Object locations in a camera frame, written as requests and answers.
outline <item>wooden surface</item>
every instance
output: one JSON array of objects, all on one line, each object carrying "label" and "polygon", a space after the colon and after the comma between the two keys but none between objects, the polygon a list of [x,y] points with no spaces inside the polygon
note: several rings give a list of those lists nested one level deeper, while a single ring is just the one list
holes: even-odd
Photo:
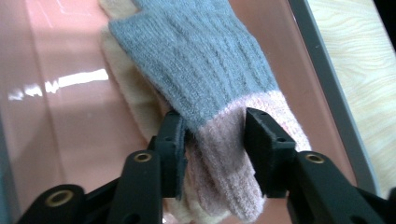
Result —
[{"label": "wooden surface", "polygon": [[372,0],[308,0],[375,170],[396,187],[396,57]]}]

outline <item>clear plastic tray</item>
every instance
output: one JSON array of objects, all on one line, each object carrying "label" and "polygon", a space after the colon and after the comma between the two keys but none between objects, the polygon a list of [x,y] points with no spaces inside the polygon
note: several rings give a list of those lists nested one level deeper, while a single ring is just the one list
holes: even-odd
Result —
[{"label": "clear plastic tray", "polygon": [[[260,42],[312,148],[330,157],[356,185],[347,156],[351,146],[340,136],[345,131],[340,115],[334,115],[334,104],[343,104],[342,98],[329,100],[306,44],[307,36],[319,42],[320,37],[312,27],[298,25],[312,22],[306,2],[231,3]],[[0,170],[6,195],[0,208],[10,215],[5,220],[15,220],[53,186],[78,184],[89,192],[118,177],[126,156],[147,142],[106,67],[100,30],[107,17],[97,0],[5,0],[0,11],[0,153],[2,160],[9,158]],[[321,53],[327,60],[325,50]],[[353,125],[348,128],[353,135]],[[359,154],[359,145],[355,150]],[[269,200],[259,222],[290,223],[285,205],[285,200]],[[226,223],[232,220],[237,222],[230,217]]]}]

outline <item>gray knitted glove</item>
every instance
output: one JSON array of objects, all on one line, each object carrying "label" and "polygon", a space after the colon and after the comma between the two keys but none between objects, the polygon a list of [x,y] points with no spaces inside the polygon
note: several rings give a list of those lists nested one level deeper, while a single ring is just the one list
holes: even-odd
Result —
[{"label": "gray knitted glove", "polygon": [[109,28],[194,133],[189,169],[201,206],[255,220],[264,200],[243,148],[246,107],[310,149],[260,46],[226,0],[134,2],[141,12]]}]

